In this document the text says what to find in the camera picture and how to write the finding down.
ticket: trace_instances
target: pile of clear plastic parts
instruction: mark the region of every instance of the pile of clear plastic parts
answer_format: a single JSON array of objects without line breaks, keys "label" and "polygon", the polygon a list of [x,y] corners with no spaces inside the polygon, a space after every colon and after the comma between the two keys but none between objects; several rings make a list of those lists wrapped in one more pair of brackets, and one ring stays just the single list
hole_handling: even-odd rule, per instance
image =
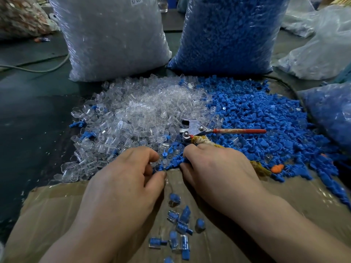
[{"label": "pile of clear plastic parts", "polygon": [[[223,118],[207,107],[213,102],[212,95],[204,88],[196,89],[197,84],[196,76],[184,75],[105,82],[104,91],[73,109],[74,120],[85,121],[87,126],[81,129],[81,136],[71,138],[77,150],[71,161],[61,166],[62,174],[56,174],[55,180],[87,180],[128,148],[148,146],[162,155],[173,142],[180,141],[182,118],[220,128]],[[183,148],[180,144],[159,161],[167,166]]]}]

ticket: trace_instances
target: bag of blue plastic parts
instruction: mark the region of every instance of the bag of blue plastic parts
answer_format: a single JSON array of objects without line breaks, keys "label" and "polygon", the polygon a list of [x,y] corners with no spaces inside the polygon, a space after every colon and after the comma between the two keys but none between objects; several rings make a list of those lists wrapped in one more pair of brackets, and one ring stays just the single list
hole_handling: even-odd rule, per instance
[{"label": "bag of blue plastic parts", "polygon": [[351,154],[351,82],[299,92],[317,123]]},{"label": "bag of blue plastic parts", "polygon": [[168,67],[185,74],[250,75],[272,70],[289,0],[189,0],[180,47]]}]

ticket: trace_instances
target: left hand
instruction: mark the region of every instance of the left hand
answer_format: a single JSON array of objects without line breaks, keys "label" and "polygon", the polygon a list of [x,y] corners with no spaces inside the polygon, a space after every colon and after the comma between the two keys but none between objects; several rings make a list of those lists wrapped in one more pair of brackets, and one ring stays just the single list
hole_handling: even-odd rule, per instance
[{"label": "left hand", "polygon": [[90,180],[66,238],[81,242],[82,262],[109,262],[143,225],[165,185],[165,172],[152,175],[158,159],[151,148],[130,148]]}]

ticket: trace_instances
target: cardboard sheet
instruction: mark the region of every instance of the cardboard sheet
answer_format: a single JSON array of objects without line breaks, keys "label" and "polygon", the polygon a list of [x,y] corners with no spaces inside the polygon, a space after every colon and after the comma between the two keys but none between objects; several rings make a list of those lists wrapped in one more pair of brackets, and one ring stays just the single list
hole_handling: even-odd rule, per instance
[{"label": "cardboard sheet", "polygon": [[[316,178],[307,181],[301,177],[279,183],[269,179],[262,182],[273,194],[286,199],[298,212],[313,221],[340,241],[351,246],[351,212],[332,196]],[[4,262],[38,262],[46,250],[71,226],[88,182],[44,186],[30,192],[6,245]],[[272,262],[252,239],[235,223],[210,208],[192,189],[185,185],[179,170],[168,172],[164,195],[156,204],[144,226],[116,254],[114,262],[162,263],[172,255],[181,262],[181,255],[170,248],[148,248],[148,239],[161,236],[168,239],[173,225],[166,220],[168,195],[178,193],[180,208],[189,205],[192,215],[190,227],[197,218],[204,218],[207,228],[201,234],[189,237],[191,262]]]}]

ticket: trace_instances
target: metal jaw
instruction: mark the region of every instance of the metal jaw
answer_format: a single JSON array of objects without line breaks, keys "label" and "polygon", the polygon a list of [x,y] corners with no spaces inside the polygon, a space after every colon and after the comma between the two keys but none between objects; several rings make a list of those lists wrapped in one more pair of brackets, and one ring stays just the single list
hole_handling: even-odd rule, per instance
[{"label": "metal jaw", "polygon": [[188,127],[182,128],[179,131],[182,134],[182,139],[184,142],[191,141],[190,135],[203,136],[211,133],[210,129],[208,129],[206,126],[204,126],[198,120],[195,119],[182,119],[182,125]]}]

